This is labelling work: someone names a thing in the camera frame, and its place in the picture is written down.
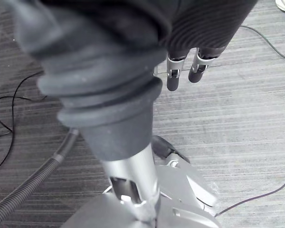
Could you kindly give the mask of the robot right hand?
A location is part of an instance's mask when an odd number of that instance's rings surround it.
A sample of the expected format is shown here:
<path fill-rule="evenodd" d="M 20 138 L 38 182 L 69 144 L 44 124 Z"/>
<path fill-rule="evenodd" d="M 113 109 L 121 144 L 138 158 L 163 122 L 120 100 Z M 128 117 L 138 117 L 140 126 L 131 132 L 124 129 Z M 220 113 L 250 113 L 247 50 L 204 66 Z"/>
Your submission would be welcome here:
<path fill-rule="evenodd" d="M 45 74 L 40 91 L 63 105 L 58 119 L 79 129 L 95 156 L 139 165 L 116 199 L 154 222 L 160 193 L 153 172 L 153 103 L 162 81 L 153 71 L 192 48 L 221 54 L 255 6 L 254 0 L 9 0 L 17 40 Z"/>

